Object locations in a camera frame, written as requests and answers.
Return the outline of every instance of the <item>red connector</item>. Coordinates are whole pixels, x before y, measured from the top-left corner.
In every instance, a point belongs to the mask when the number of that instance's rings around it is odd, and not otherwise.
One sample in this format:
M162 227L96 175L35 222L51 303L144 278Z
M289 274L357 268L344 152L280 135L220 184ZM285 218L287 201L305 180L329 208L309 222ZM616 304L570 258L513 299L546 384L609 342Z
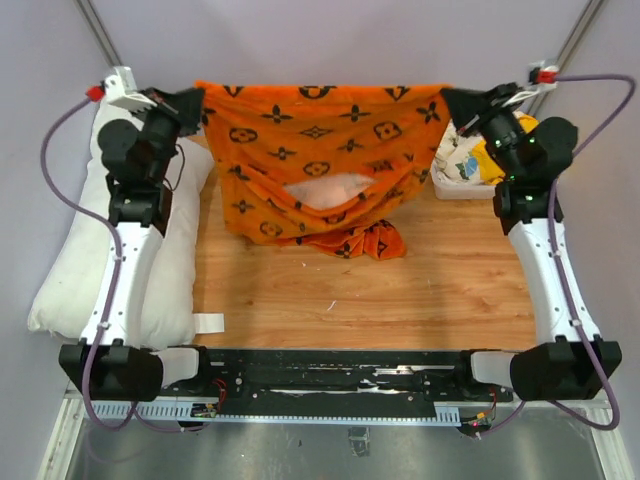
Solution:
M101 85L95 85L87 90L87 97L91 99L92 102L99 102L104 97L104 88Z
M536 83L556 83L556 75L558 72L540 70L536 77Z

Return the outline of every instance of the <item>wood grain surface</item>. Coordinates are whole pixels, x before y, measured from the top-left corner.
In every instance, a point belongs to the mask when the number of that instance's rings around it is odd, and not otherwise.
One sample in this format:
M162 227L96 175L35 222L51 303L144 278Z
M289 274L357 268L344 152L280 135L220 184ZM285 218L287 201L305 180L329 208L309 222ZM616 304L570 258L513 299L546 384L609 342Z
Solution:
M206 146L202 138L194 139ZM215 168L201 194L194 311L221 312L209 347L526 349L533 311L491 201L441 201L430 181L387 220L404 258L345 260L228 233Z

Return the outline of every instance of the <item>orange cloth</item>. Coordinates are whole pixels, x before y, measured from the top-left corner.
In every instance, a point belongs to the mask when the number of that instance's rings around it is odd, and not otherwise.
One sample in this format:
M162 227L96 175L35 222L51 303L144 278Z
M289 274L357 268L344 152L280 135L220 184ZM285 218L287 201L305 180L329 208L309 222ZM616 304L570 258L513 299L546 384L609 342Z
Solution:
M402 237L382 219L415 197L429 174L449 123L442 86L196 86L206 89L202 121L231 232L344 258L405 254ZM338 173L376 183L328 210L283 189Z

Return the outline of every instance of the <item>white wall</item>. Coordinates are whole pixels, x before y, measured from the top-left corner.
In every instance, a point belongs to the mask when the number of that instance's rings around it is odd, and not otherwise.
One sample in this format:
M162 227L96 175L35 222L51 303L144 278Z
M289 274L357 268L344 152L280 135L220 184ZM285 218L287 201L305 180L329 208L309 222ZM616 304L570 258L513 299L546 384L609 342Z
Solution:
M39 170L49 125L103 78L106 63L73 2L13 0L0 6L0 471L33 479L53 427L65 377L59 345L27 333L31 302L71 223ZM59 185L78 197L93 108L52 145Z
M558 53L586 0L93 0L140 85L489 88Z
M569 74L623 72L640 79L637 0L608 2ZM580 128L584 138L615 108L622 83L562 85L544 107ZM585 301L606 339L618 340L623 363L614 386L622 432L640 475L640 161L638 94L608 130L562 176L569 250Z

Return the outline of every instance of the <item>white pillow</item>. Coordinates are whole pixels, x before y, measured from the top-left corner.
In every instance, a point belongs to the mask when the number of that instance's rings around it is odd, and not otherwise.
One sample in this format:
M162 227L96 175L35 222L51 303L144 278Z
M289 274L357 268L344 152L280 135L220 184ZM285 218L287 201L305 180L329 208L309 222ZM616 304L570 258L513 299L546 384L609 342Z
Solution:
M141 123L121 108L103 103L98 110L91 134L92 159L87 165L80 205L103 216L107 216L109 193L97 136L105 123L116 118L129 119L141 128ZM142 308L142 344L155 349L191 342L195 335L192 290L200 190L213 160L208 150L194 142L180 139L178 143L184 149L185 167L173 194L167 232L151 269ZM174 187L181 164L178 154L169 165L167 179ZM110 235L103 225L76 214L62 251L33 302L29 330L49 330L71 339L80 337L98 297L109 243Z

